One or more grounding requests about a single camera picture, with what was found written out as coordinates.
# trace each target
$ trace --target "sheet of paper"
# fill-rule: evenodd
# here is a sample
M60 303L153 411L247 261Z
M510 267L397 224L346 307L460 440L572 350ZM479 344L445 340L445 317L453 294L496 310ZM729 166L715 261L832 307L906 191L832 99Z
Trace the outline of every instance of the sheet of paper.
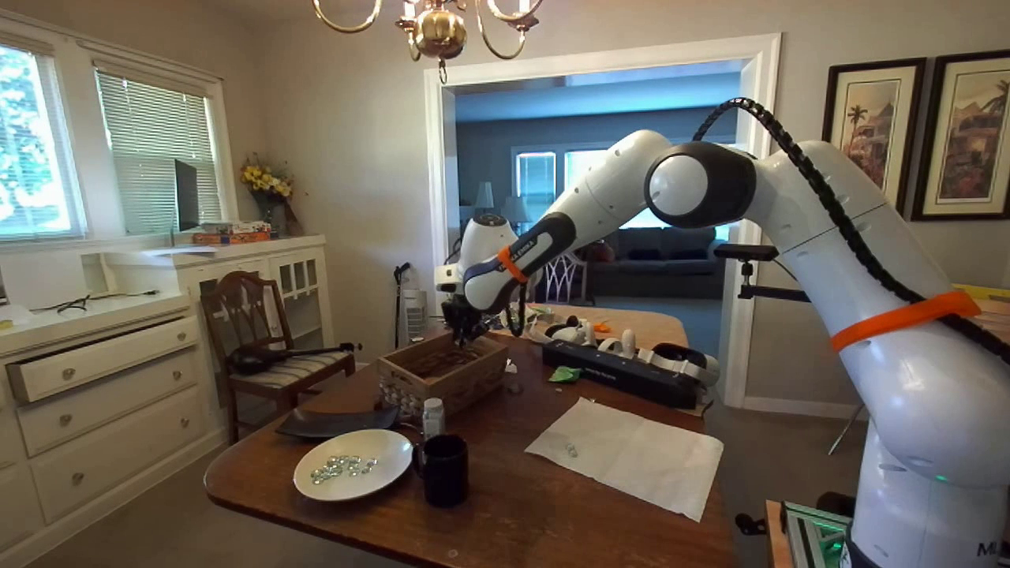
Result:
M723 441L579 397L526 452L701 522Z

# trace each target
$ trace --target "basket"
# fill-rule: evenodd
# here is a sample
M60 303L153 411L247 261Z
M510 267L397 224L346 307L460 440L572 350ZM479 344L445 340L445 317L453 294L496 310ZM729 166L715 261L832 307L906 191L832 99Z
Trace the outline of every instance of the basket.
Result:
M440 397L448 417L460 413L502 385L504 355L491 338L456 346L440 334L379 357L383 406L395 406L400 422L415 422L427 397Z

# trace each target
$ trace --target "white plate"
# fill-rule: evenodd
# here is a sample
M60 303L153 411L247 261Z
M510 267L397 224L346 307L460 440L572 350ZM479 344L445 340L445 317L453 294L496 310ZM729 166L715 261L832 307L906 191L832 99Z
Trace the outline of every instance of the white plate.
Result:
M346 501L384 488L410 462L410 440L392 429L356 429L302 456L292 488L314 501Z

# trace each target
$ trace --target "white door frame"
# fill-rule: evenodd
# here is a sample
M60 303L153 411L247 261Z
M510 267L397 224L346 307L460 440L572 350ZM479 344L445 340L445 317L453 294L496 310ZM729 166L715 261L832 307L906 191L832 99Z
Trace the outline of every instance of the white door frame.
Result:
M687 64L742 64L742 94L760 101L772 110L776 105L776 74L778 74L778 41L783 34L744 34L744 38L715 38L691 44L657 44L630 51L595 51L595 53L569 53L569 58L526 58L502 64L472 64L448 68L440 87L439 70L423 74L423 108L427 108L427 152L428 152L428 231L433 231L433 273L448 255L448 233L456 224L456 188L453 188L453 99L452 88L462 87L496 87L496 81L526 81L526 78L555 78L555 76L586 76L586 74L622 74L622 70L660 70L660 68L687 68ZM739 119L739 145L764 158L769 140L753 119ZM753 224L739 224L734 244L756 244L760 231ZM742 406L748 350L752 350L752 317L753 303L734 300L739 273L727 264L723 287L723 405Z

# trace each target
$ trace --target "picture frame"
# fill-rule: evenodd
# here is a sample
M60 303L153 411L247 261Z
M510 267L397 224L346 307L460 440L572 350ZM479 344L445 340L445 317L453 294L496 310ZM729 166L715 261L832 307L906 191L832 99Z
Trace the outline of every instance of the picture frame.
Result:
M1010 51L936 58L912 217L1010 217Z
M906 213L923 58L827 70L823 140L843 149Z

